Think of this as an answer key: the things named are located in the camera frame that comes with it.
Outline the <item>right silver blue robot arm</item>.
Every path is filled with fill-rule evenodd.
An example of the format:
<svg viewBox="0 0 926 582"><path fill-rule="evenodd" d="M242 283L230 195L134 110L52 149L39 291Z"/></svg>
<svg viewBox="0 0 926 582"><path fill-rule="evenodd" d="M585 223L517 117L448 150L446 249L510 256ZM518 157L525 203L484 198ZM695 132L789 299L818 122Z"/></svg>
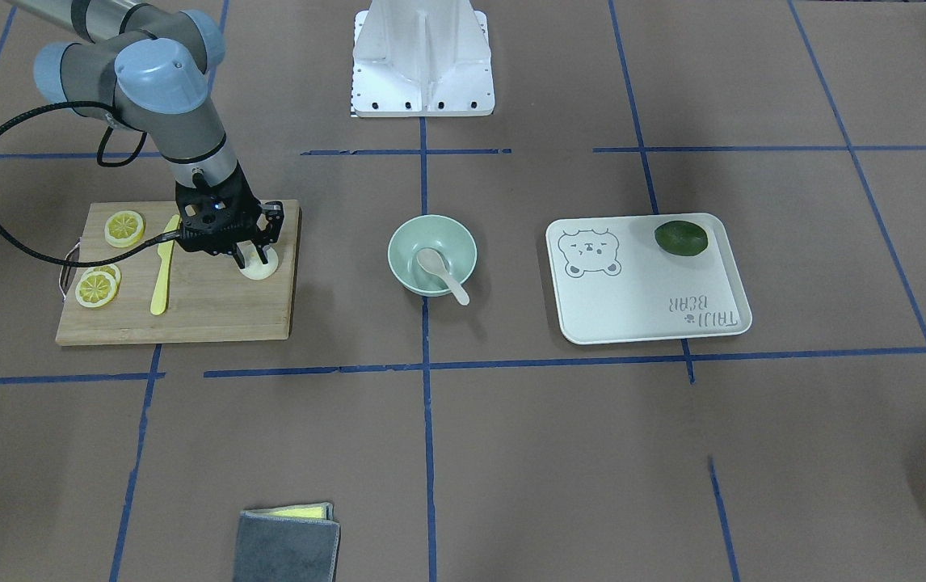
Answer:
<svg viewBox="0 0 926 582"><path fill-rule="evenodd" d="M33 74L47 103L153 140L175 177L184 251L267 263L281 204L252 194L209 97L208 75L225 58L221 30L202 11L167 12L141 1L19 1L79 37L46 45Z"/></svg>

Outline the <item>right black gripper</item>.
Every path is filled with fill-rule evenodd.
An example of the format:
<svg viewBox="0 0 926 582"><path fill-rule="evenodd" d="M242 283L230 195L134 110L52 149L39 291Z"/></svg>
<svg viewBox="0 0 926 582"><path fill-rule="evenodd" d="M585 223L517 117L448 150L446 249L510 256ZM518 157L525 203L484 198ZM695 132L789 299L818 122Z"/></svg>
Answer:
<svg viewBox="0 0 926 582"><path fill-rule="evenodd" d="M212 183L201 176L194 177L192 187L176 185L176 206L181 213L260 213L261 203L251 191L246 181L241 163L238 163L226 179ZM240 246L233 246L231 257L238 269L246 269L246 253Z"/></svg>

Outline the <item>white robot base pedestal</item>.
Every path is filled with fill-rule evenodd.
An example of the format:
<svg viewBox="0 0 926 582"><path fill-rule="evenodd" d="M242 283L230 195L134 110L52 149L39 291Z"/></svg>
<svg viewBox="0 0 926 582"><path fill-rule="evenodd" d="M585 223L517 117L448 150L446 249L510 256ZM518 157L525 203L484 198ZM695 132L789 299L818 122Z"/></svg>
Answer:
<svg viewBox="0 0 926 582"><path fill-rule="evenodd" d="M373 1L353 21L350 112L359 118L489 116L485 12L469 1Z"/></svg>

